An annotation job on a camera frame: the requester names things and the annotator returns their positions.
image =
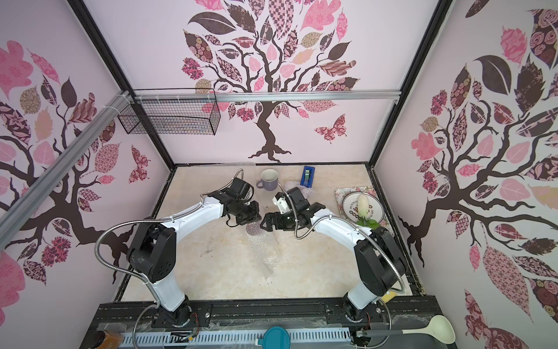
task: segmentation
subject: aluminum rail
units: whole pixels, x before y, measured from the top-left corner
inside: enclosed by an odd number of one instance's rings
[[[122,111],[130,101],[131,97],[128,92],[118,92],[68,148],[56,158],[54,163],[41,174],[25,195],[0,217],[0,251],[4,250],[6,244],[37,211],[62,178],[95,141],[95,138],[99,137],[105,127],[118,116],[118,111]]]
[[[161,94],[141,94],[136,92],[136,101],[141,103],[153,99],[199,99],[207,98],[213,100],[213,94],[181,94],[180,89],[176,93],[161,90]],[[313,92],[248,92],[248,93],[217,93],[217,102],[273,102],[273,101],[317,101],[345,99],[399,99],[399,90],[358,90],[358,91],[313,91]]]

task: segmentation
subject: butterfly decal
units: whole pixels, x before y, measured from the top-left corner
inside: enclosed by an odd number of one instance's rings
[[[314,131],[316,131],[318,135],[323,135],[324,139],[331,143],[331,141],[335,139],[335,135],[346,136],[345,131],[347,128],[343,125],[345,125],[345,114],[335,120],[333,127],[318,127],[315,128]]]
[[[128,179],[128,182],[133,183],[137,180],[145,180],[146,178],[148,179],[147,170],[145,169],[145,167],[149,165],[149,161],[151,160],[148,160],[147,156],[141,155],[139,150],[137,150],[133,145],[132,145],[132,156],[137,166],[132,171],[132,173],[130,173],[130,178]]]

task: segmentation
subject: white spoon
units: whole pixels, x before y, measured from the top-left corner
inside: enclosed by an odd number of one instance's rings
[[[362,331],[363,337],[393,336],[394,334],[424,333],[429,334],[444,344],[455,342],[455,332],[451,323],[443,315],[430,319],[428,326],[416,329],[369,329]]]

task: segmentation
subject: black frame post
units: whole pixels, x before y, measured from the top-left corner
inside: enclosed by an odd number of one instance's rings
[[[419,72],[422,68],[422,65],[426,57],[428,56],[432,44],[434,43],[436,37],[438,36],[440,28],[442,27],[442,24],[446,19],[446,15],[448,14],[448,10],[450,9],[452,2],[453,0],[438,1],[436,10],[434,10],[434,14],[432,15],[430,23],[428,24],[428,27],[426,28],[426,32],[422,37],[422,41],[420,43],[420,46],[418,47],[415,58],[413,59],[411,67],[407,72],[407,76],[403,81],[403,86],[401,87],[401,95],[399,97],[399,101],[391,109],[389,116],[387,117],[386,123],[384,124],[384,127],[382,129],[382,132],[380,133],[378,142],[376,143],[376,146],[372,152],[372,157],[370,158],[370,161],[368,163],[368,165],[372,168],[376,166],[376,163],[378,162],[382,150],[386,146],[389,135],[391,134],[391,131],[395,126],[395,123],[397,122],[397,118],[399,117],[399,114],[401,113],[401,110],[405,105],[405,101],[407,101],[407,98],[411,93],[411,89],[415,84],[416,78],[419,75]]]
[[[95,45],[95,48],[97,48],[99,55],[105,62],[108,70],[112,74],[112,77],[114,78],[114,80],[116,81],[120,89],[129,91],[130,96],[135,100],[136,95],[134,94],[132,86],[130,85],[128,79],[124,75],[122,68],[120,68],[120,65],[118,64],[116,58],[112,54],[112,51],[108,47],[107,42],[105,41],[103,35],[101,34],[99,27],[97,27],[97,24],[93,20],[93,17],[91,16],[91,13],[87,9],[87,6],[83,2],[83,0],[67,0],[67,1],[71,9],[74,11],[76,17],[78,18],[79,22],[81,23],[81,26],[83,27],[83,29],[85,30],[89,38],[91,39],[91,42],[93,43],[93,45]],[[139,121],[147,131],[149,138],[153,142],[153,145],[155,145],[155,148],[163,158],[163,161],[165,162],[169,170],[172,170],[175,167],[175,164],[169,152],[167,151],[165,145],[161,141],[161,138],[155,131],[153,124],[151,123],[149,118],[145,116],[147,114],[143,110],[143,107],[139,104],[137,105],[137,107],[141,109],[137,111]]]

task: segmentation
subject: teal lid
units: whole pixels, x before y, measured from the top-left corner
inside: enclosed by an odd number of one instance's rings
[[[262,340],[258,340],[258,345],[263,349],[290,349],[291,337],[284,328],[275,326],[267,330]]]

